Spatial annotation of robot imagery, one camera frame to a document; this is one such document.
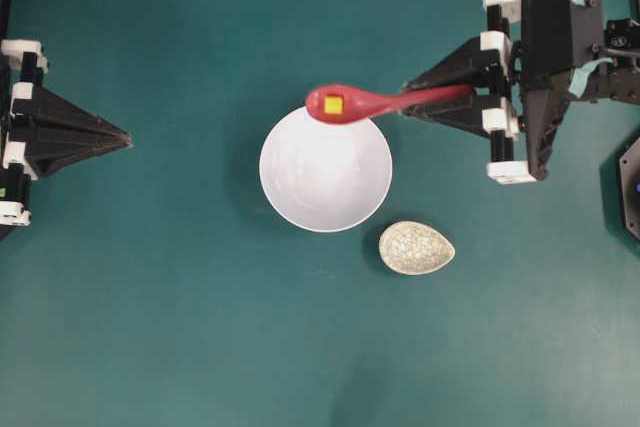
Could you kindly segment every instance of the green table surface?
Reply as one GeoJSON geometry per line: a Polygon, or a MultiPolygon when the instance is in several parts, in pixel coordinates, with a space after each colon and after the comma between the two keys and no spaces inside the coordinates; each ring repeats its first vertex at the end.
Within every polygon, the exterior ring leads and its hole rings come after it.
{"type": "Polygon", "coordinates": [[[260,146],[309,89],[397,91],[484,26],[481,0],[13,0],[45,85],[135,147],[39,181],[0,247],[0,425],[636,425],[640,250],[615,155],[637,107],[574,105],[548,181],[511,187],[486,141],[380,118],[393,184],[343,233],[261,191],[260,146]],[[387,271],[399,219],[454,262],[387,271]]]}

